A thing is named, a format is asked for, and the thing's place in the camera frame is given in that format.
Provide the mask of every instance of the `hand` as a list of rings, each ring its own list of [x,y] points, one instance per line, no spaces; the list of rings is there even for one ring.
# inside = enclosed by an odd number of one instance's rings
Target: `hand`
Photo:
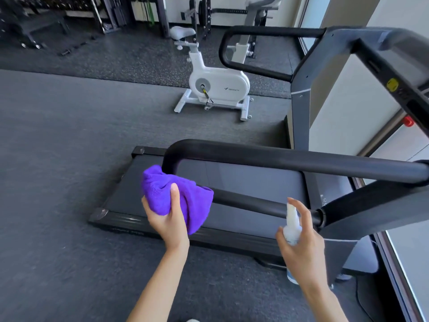
[[[149,208],[146,197],[142,198],[143,207],[149,223],[164,240],[167,251],[176,249],[187,251],[189,249],[189,238],[185,218],[183,218],[182,209],[180,208],[179,188],[175,183],[171,184],[170,196],[171,211],[168,215],[160,216],[154,213]]]
[[[291,246],[283,236],[283,228],[279,227],[275,237],[280,252],[292,276],[301,286],[303,292],[325,290],[328,286],[325,264],[325,242],[314,229],[310,211],[298,200],[287,198],[301,214],[300,223],[303,228],[298,243]]]

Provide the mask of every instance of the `person's left hand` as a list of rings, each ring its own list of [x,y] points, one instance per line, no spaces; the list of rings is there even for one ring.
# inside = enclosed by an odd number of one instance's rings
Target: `person's left hand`
[[[189,238],[185,218],[180,208],[179,188],[175,183],[171,184],[170,196],[171,211],[168,215],[160,216],[154,213],[149,208],[146,197],[142,198],[143,207],[149,223],[164,240],[167,251],[175,249],[184,249],[187,251],[189,249]]]

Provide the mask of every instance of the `purple cloth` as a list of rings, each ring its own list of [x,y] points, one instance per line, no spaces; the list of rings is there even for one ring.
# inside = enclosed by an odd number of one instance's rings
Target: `purple cloth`
[[[171,210],[170,188],[176,183],[180,193],[180,208],[188,234],[195,233],[205,222],[213,201],[213,191],[197,186],[194,181],[162,172],[159,165],[153,165],[143,172],[142,190],[151,210],[160,216]]]

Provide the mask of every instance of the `gray floor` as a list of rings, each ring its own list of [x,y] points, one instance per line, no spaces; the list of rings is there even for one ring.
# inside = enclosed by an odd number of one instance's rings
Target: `gray floor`
[[[253,118],[187,106],[180,88],[0,70],[0,321],[124,321],[163,244],[90,226],[137,144],[202,138],[281,146],[289,100],[255,97]],[[354,281],[335,292],[369,321]],[[372,279],[359,284],[376,321]],[[298,287],[252,258],[192,247],[169,321],[313,321]]]
[[[172,40],[159,36],[158,27],[138,23],[135,29],[100,35],[92,19],[67,18],[71,33],[64,35],[59,26],[33,34],[47,49],[24,49],[17,38],[0,39],[0,69],[42,72],[75,77],[138,82],[151,85],[187,87],[191,64],[186,62],[189,50],[179,51]],[[200,42],[206,66],[223,67],[218,50],[225,28],[213,27]],[[91,41],[92,35],[97,40]],[[74,46],[88,43],[78,49]],[[66,56],[58,53],[70,49]],[[257,39],[256,59],[246,64],[291,74],[300,61],[291,38],[261,36]],[[290,84],[259,75],[248,74],[250,94],[290,98]]]

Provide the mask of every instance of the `spray bottle cap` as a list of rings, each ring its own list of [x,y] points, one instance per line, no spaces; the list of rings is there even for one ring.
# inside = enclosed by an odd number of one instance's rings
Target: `spray bottle cap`
[[[289,203],[287,204],[286,223],[288,227],[299,228],[299,218],[298,218],[297,209]]]

